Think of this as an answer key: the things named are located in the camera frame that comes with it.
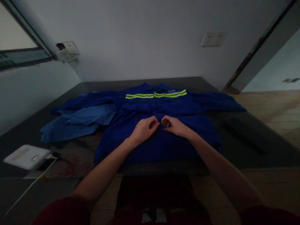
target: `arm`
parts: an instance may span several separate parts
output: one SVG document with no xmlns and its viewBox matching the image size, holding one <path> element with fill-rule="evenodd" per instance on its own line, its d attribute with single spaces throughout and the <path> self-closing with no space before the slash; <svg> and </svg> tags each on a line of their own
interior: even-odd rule
<svg viewBox="0 0 300 225">
<path fill-rule="evenodd" d="M 147 140 L 157 129 L 159 122 L 152 116 L 142 119 L 131 136 L 100 162 L 77 186 L 71 196 L 85 200 L 90 209 L 103 195 L 127 155 L 139 144 Z"/>
<path fill-rule="evenodd" d="M 196 132 L 178 119 L 169 116 L 164 116 L 162 124 L 165 131 L 182 136 L 191 142 L 212 177 L 239 213 L 254 205 L 266 205 L 263 197 L 250 181 Z"/>
</svg>

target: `wall socket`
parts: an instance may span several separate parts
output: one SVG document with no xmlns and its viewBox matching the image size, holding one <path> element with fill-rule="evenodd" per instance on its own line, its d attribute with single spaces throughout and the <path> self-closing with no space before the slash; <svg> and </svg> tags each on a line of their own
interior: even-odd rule
<svg viewBox="0 0 300 225">
<path fill-rule="evenodd" d="M 202 40 L 202 47 L 221 46 L 225 40 L 226 32 L 206 32 Z"/>
<path fill-rule="evenodd" d="M 80 52 L 73 41 L 63 42 L 63 44 L 72 55 L 80 55 Z"/>
<path fill-rule="evenodd" d="M 67 63 L 76 59 L 76 57 L 73 54 L 71 54 L 67 49 L 63 49 L 61 51 L 56 52 L 56 55 L 59 58 L 59 60 Z"/>
</svg>

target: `white router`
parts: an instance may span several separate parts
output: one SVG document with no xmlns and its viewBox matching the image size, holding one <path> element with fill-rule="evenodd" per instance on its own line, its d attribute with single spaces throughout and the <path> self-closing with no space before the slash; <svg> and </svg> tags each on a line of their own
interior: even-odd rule
<svg viewBox="0 0 300 225">
<path fill-rule="evenodd" d="M 48 158 L 51 158 L 50 150 L 32 145 L 23 145 L 7 156 L 3 162 L 31 170 L 39 168 Z"/>
</svg>

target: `white cord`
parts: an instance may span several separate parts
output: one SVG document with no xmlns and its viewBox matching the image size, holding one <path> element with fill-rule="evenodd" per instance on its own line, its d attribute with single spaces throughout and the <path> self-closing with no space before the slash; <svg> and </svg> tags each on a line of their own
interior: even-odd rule
<svg viewBox="0 0 300 225">
<path fill-rule="evenodd" d="M 52 157 L 55 159 L 50 166 L 38 177 L 35 179 L 35 181 L 24 191 L 24 193 L 18 198 L 17 201 L 9 208 L 9 210 L 5 213 L 4 218 L 9 214 L 9 212 L 13 209 L 13 207 L 20 201 L 20 199 L 26 194 L 26 192 L 50 169 L 50 167 L 55 163 L 55 161 L 58 159 L 56 157 Z"/>
</svg>

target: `reflective stripe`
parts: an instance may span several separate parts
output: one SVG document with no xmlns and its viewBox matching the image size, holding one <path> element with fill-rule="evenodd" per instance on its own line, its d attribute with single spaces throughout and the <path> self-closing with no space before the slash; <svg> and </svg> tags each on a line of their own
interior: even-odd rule
<svg viewBox="0 0 300 225">
<path fill-rule="evenodd" d="M 126 99 L 133 99 L 133 98 L 154 98 L 154 95 L 152 94 L 151 96 L 140 96 L 140 95 L 135 95 L 135 96 L 127 96 Z"/>
<path fill-rule="evenodd" d="M 184 89 L 183 91 L 180 92 L 175 92 L 175 93 L 169 93 L 169 94 L 158 94 L 154 92 L 154 94 L 127 94 L 126 99 L 133 99 L 133 98 L 161 98 L 161 97 L 167 97 L 167 98 L 175 98 L 179 96 L 186 95 L 187 91 Z"/>
<path fill-rule="evenodd" d="M 180 91 L 180 92 L 174 92 L 174 93 L 170 93 L 170 94 L 158 94 L 156 92 L 154 92 L 155 95 L 175 95 L 175 94 L 182 94 L 184 92 L 187 92 L 185 89 L 183 91 Z"/>
<path fill-rule="evenodd" d="M 134 96 L 137 96 L 137 95 L 140 95 L 140 96 L 153 96 L 153 94 L 135 94 L 135 95 L 127 94 L 126 96 L 134 97 Z"/>
<path fill-rule="evenodd" d="M 169 96 L 165 96 L 165 95 L 161 95 L 161 96 L 154 96 L 156 98 L 161 98 L 161 97 L 167 97 L 167 98 L 175 98 L 175 97 L 179 97 L 179 96 L 183 96 L 183 95 L 186 95 L 187 93 L 182 93 L 182 94 L 177 94 L 177 95 L 169 95 Z"/>
</svg>

